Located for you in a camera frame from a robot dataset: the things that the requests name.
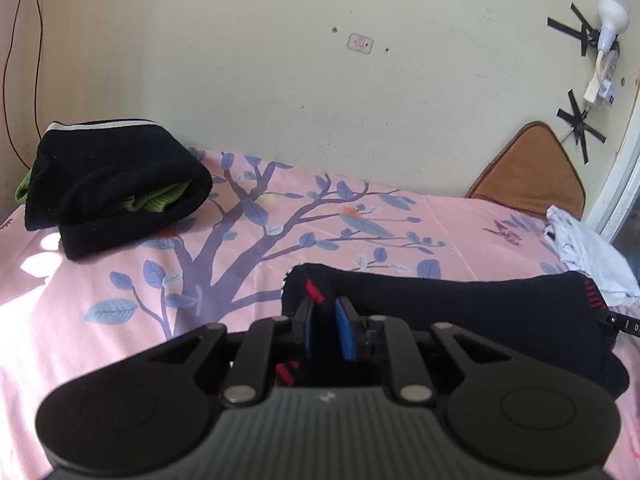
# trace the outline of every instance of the electrical wire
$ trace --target electrical wire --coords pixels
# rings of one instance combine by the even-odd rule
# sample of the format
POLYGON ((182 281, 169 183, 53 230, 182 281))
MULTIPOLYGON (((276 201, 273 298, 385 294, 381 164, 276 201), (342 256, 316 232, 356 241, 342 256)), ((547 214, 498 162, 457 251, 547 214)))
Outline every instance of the electrical wire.
POLYGON ((604 52, 599 50, 598 57, 596 58, 596 76, 598 81, 602 85, 604 83, 604 72, 602 71, 602 62, 604 61, 604 52))
POLYGON ((38 138, 42 140, 40 134, 40 127, 38 126, 38 80, 40 78, 40 59, 42 58, 42 36, 44 33, 44 24, 42 23, 42 8, 40 7, 40 0, 36 0, 36 6, 38 7, 38 17, 40 19, 40 41, 38 42, 38 63, 36 65, 36 77, 33 87, 33 121, 36 124, 36 132, 38 138))
POLYGON ((24 159, 18 153, 14 145, 14 140, 11 138, 11 133, 9 132, 9 120, 6 114, 6 71, 9 68, 9 59, 11 57, 11 52, 14 49, 14 37, 15 37, 15 24, 18 21, 18 12, 20 11, 20 3, 22 0, 18 0, 18 4, 15 7, 15 16, 14 16, 14 25, 11 29, 11 41, 9 42, 9 52, 6 55, 6 60, 4 62, 4 73, 2 74, 2 113, 4 114, 4 127, 6 128, 6 136, 9 139, 9 144, 11 144, 12 150, 14 150, 15 155, 20 159, 20 162, 24 165, 27 170, 31 168, 27 165, 24 159))

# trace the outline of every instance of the red stripe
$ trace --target red stripe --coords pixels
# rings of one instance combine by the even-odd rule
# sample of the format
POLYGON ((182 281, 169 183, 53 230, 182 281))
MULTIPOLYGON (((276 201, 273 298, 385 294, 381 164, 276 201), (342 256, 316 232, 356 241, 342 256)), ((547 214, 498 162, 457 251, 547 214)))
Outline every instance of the red stripe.
POLYGON ((322 303, 324 301, 324 296, 322 293, 316 288, 314 282, 307 279, 306 280, 306 293, 311 296, 311 299, 316 303, 322 303))
POLYGON ((291 376, 291 374, 289 373, 289 370, 287 370, 284 364, 279 363, 276 365, 276 373, 285 384, 288 384, 289 386, 293 384, 294 382, 293 377, 291 376))

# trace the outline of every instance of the label tag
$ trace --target label tag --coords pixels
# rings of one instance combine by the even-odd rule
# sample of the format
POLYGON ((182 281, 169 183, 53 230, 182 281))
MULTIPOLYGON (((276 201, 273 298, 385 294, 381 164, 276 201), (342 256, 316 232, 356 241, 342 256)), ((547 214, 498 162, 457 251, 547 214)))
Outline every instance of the label tag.
POLYGON ((599 322, 617 328, 620 332, 640 337, 640 319, 618 314, 608 309, 599 309, 594 314, 599 322))

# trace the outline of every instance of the brown cushion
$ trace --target brown cushion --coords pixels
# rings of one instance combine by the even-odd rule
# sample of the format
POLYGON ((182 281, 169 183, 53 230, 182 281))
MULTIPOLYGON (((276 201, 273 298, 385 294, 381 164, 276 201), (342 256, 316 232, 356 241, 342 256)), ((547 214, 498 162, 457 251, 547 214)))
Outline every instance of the brown cushion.
POLYGON ((537 218, 557 205, 577 219, 584 188, 558 138, 545 123, 524 126, 494 158, 466 194, 537 218))

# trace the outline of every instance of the tree pattern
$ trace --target tree pattern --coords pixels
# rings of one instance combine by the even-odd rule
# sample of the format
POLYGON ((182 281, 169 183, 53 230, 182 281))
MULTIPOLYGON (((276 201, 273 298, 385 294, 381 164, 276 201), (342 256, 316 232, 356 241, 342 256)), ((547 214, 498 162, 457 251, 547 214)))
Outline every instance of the tree pattern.
MULTIPOLYGON (((190 152, 199 160, 206 156, 204 150, 190 148, 190 152)), ((422 254, 434 254, 434 249, 446 246, 444 241, 434 242, 429 237, 421 237, 415 231, 407 231, 403 236, 393 234, 382 223, 406 222, 418 224, 420 218, 406 216, 404 219, 381 218, 381 208, 367 208, 359 200, 367 196, 377 196, 382 205, 411 212, 414 200, 402 196, 399 190, 373 191, 368 183, 362 189, 352 190, 344 180, 335 185, 328 174, 316 176, 317 189, 310 190, 306 196, 292 192, 275 192, 269 189, 270 181, 277 171, 287 171, 291 166, 279 162, 264 163, 261 158, 244 156, 250 170, 241 173, 240 178, 233 178, 231 169, 237 163, 233 153, 222 153, 220 167, 222 174, 213 174, 214 188, 209 201, 215 205, 221 219, 210 228, 202 248, 198 254, 191 254, 184 243, 182 235, 193 228, 196 218, 190 217, 163 230, 155 237, 144 240, 142 245, 156 250, 172 250, 177 257, 180 272, 168 274, 162 266, 151 260, 143 264, 143 278, 147 286, 159 290, 159 314, 143 303, 138 293, 139 284, 134 284, 127 274, 113 270, 110 273, 111 283, 118 290, 129 290, 136 301, 123 298, 102 300, 94 304, 85 314, 87 321, 103 324, 122 324, 127 322, 140 309, 162 328, 165 338, 180 335, 208 322, 216 322, 226 314, 250 306, 255 303, 279 300, 280 289, 260 290, 248 296, 236 299, 242 284, 257 266, 274 260, 285 254, 308 250, 316 247, 325 251, 337 251, 342 244, 352 240, 360 240, 375 246, 372 254, 361 255, 354 262, 352 270, 366 270, 386 267, 397 272, 413 272, 413 269, 402 264, 388 262, 385 247, 404 248, 419 251, 422 254), (236 202, 223 207, 217 200, 217 186, 230 186, 235 194, 236 202), (283 225, 268 227, 269 213, 262 206, 269 203, 271 196, 283 197, 287 200, 305 202, 283 225), (342 205, 340 212, 316 214, 323 205, 342 205), (263 234, 249 248, 241 251, 235 260, 223 270, 219 276, 213 275, 213 263, 216 255, 225 242, 234 240, 242 234, 233 231, 236 223, 246 217, 253 224, 260 226, 263 234), (317 239, 314 232, 305 232, 297 243, 289 247, 270 252, 274 246, 285 238, 296 226, 313 224, 325 218, 339 218, 345 228, 339 237, 317 239), (180 292, 167 292, 180 285, 180 292), (170 326, 168 310, 175 309, 174 327, 170 326)), ((440 263, 436 258, 422 260, 417 264, 416 273, 423 278, 442 276, 440 263)))

